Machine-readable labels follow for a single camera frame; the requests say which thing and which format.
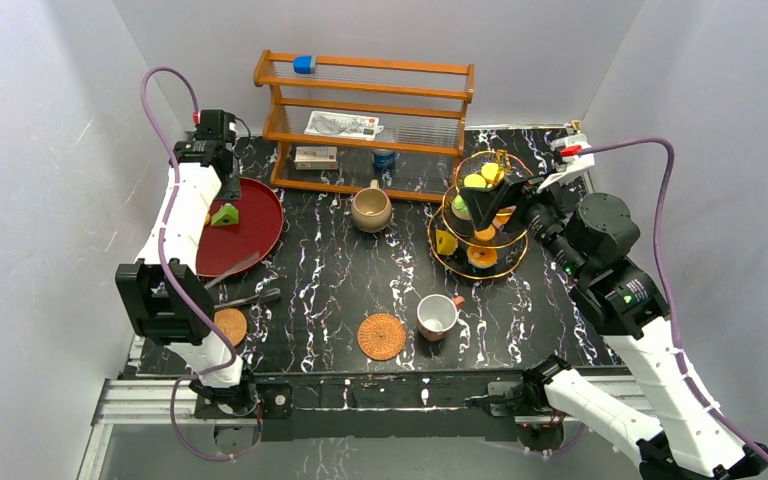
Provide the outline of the green frosted donut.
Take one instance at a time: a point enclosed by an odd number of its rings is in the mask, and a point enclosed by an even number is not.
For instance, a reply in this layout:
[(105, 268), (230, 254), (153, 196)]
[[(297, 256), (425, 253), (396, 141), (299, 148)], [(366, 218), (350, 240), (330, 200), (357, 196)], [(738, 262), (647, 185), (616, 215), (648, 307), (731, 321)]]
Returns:
[(465, 221), (471, 220), (469, 208), (461, 195), (456, 195), (453, 198), (450, 204), (450, 208), (457, 218)]

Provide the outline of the green triangular toy cake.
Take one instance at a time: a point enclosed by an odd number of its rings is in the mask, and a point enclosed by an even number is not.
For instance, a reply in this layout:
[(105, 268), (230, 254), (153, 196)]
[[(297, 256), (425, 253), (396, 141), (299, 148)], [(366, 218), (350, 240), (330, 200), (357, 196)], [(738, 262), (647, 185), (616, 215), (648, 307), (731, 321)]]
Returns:
[(239, 218), (239, 210), (233, 204), (226, 203), (211, 215), (210, 225), (212, 227), (238, 225)]

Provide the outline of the green round cookie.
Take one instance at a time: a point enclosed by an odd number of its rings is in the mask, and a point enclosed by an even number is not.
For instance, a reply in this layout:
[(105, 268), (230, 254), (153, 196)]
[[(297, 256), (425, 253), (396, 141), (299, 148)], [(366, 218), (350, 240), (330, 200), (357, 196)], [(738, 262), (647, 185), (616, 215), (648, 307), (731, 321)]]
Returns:
[(480, 174), (469, 174), (463, 178), (463, 186), (465, 188), (485, 189), (487, 181)]

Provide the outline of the orange round cookie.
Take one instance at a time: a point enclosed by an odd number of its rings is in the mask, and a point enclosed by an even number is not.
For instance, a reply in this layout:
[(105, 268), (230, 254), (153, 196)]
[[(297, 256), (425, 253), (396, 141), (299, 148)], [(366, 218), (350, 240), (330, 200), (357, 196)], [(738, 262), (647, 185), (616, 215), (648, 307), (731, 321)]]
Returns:
[(491, 242), (496, 235), (496, 229), (493, 226), (485, 229), (476, 230), (474, 237), (480, 242)]
[(480, 173), (487, 184), (491, 186), (498, 184), (504, 177), (504, 170), (495, 162), (485, 163), (481, 167)]

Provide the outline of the three-tier glass gold stand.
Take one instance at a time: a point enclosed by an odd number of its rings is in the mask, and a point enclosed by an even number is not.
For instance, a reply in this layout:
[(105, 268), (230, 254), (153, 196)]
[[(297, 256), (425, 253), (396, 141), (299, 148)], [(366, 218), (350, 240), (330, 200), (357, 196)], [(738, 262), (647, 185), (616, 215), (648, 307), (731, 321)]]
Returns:
[[(525, 258), (528, 248), (525, 230), (514, 232), (506, 232), (504, 230), (514, 211), (512, 207), (501, 210), (495, 216), (490, 226), (496, 229), (496, 235), (491, 242), (478, 241), (474, 237), (474, 232), (477, 229), (473, 227), (472, 221), (457, 218), (450, 208), (451, 201), (456, 195), (459, 195), (459, 191), (464, 187), (463, 178), (469, 174), (481, 175), (481, 167), (488, 162), (495, 162), (504, 170), (502, 180), (525, 179), (532, 175), (532, 170), (521, 159), (504, 149), (484, 150), (472, 154), (461, 161), (455, 168), (454, 185), (447, 189), (440, 207), (427, 224), (427, 238), (431, 247), (432, 258), (450, 272), (470, 280), (495, 279), (508, 275)], [(434, 233), (436, 229), (446, 229), (457, 238), (458, 248), (452, 255), (440, 256), (436, 253), (434, 246)], [(467, 248), (469, 246), (496, 249), (498, 262), (495, 266), (488, 269), (474, 268), (467, 259)]]

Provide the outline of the orange white round cake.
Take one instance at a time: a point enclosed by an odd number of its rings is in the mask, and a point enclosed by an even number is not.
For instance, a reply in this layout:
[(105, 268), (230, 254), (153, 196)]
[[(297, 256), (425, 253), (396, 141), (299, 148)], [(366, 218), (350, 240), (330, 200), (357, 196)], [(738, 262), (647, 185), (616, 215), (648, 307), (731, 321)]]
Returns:
[(474, 268), (484, 270), (496, 265), (498, 253), (493, 248), (469, 246), (467, 248), (467, 259)]

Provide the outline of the yellow striped toy cake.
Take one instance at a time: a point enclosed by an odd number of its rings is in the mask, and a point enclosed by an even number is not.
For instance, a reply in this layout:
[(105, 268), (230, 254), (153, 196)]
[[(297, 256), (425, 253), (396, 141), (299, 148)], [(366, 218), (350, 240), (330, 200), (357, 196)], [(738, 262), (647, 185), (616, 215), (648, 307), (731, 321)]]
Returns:
[(436, 229), (434, 233), (435, 251), (440, 256), (452, 255), (458, 248), (457, 238), (446, 229)]

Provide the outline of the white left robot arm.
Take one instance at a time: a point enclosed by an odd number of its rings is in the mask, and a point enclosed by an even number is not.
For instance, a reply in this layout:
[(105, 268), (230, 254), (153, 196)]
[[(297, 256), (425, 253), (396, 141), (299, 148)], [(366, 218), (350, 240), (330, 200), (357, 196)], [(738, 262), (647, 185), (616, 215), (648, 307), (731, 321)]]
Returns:
[(221, 389), (235, 416), (254, 411), (257, 387), (213, 321), (214, 300), (197, 272), (205, 220), (234, 166), (235, 117), (218, 109), (195, 115), (192, 137), (178, 142), (155, 224), (134, 261), (118, 266), (115, 284), (136, 335), (180, 356), (198, 387)]

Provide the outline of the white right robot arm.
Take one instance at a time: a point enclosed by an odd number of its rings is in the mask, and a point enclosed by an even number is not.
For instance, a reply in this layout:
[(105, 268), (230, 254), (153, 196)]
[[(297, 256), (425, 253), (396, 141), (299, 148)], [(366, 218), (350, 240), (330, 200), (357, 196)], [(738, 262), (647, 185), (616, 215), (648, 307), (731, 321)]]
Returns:
[(674, 336), (656, 282), (629, 259), (640, 231), (627, 205), (606, 193), (585, 196), (570, 214), (559, 188), (539, 178), (459, 191), (476, 229), (511, 210), (563, 268), (582, 317), (622, 359), (649, 405), (643, 413), (586, 380), (558, 356), (525, 371), (519, 393), (537, 414), (572, 415), (609, 441), (644, 479), (742, 479), (768, 468), (768, 449), (727, 426), (704, 395)]

